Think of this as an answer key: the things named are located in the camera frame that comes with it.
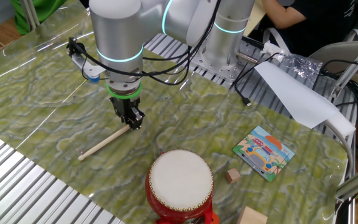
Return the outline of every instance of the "drumstick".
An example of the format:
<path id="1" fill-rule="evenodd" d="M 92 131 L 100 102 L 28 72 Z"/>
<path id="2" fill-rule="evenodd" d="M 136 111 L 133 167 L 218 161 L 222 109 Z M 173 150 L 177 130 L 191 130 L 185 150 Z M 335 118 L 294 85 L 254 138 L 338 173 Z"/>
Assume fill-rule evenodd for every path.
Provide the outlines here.
<path id="1" fill-rule="evenodd" d="M 96 151 L 101 149 L 103 146 L 107 145 L 109 142 L 116 139 L 120 135 L 124 134 L 128 130 L 130 130 L 129 126 L 125 126 L 125 127 L 121 128 L 120 130 L 116 131 L 114 134 L 110 135 L 110 137 L 106 138 L 105 140 L 101 141 L 99 144 L 93 146 L 90 150 L 86 151 L 84 154 L 80 155 L 78 157 L 78 160 L 79 161 L 84 160 L 85 158 L 94 154 Z"/>

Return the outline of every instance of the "small wooden cube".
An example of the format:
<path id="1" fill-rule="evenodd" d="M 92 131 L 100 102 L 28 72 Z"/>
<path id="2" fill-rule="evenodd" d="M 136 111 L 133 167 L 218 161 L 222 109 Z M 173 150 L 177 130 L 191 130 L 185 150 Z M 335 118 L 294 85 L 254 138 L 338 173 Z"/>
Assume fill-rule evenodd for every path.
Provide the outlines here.
<path id="1" fill-rule="evenodd" d="M 229 184 L 233 184 L 240 180 L 241 175 L 236 169 L 231 169 L 226 172 L 226 179 L 229 182 Z"/>
<path id="2" fill-rule="evenodd" d="M 241 212 L 237 224 L 266 224 L 267 216 L 255 211 L 250 207 L 246 207 Z"/>

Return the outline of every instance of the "children's book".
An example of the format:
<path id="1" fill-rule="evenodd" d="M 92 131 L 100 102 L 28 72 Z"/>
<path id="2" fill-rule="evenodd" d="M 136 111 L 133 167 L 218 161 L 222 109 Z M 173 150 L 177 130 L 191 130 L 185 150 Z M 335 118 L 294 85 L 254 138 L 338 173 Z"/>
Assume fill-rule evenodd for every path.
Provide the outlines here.
<path id="1" fill-rule="evenodd" d="M 295 155 L 260 126 L 247 135 L 233 151 L 269 182 Z"/>

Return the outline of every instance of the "drum head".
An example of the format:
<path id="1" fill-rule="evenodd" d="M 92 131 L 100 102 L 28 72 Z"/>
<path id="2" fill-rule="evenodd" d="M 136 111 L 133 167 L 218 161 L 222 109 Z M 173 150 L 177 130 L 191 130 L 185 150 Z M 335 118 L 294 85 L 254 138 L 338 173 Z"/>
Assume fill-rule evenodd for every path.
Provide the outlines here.
<path id="1" fill-rule="evenodd" d="M 162 154 L 150 170 L 150 189 L 166 207 L 187 212 L 202 206 L 213 190 L 209 166 L 199 155 L 186 150 Z"/>

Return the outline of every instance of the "red drum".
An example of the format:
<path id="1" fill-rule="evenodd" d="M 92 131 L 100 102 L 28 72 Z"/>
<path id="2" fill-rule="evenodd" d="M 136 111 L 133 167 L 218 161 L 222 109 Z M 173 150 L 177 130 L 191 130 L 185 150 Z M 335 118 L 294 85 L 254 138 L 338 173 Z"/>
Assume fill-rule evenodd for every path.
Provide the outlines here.
<path id="1" fill-rule="evenodd" d="M 161 217 L 156 223 L 176 224 L 199 217 L 211 223 L 213 176 L 199 155 L 182 149 L 166 152 L 153 163 L 147 180 L 147 200 Z"/>

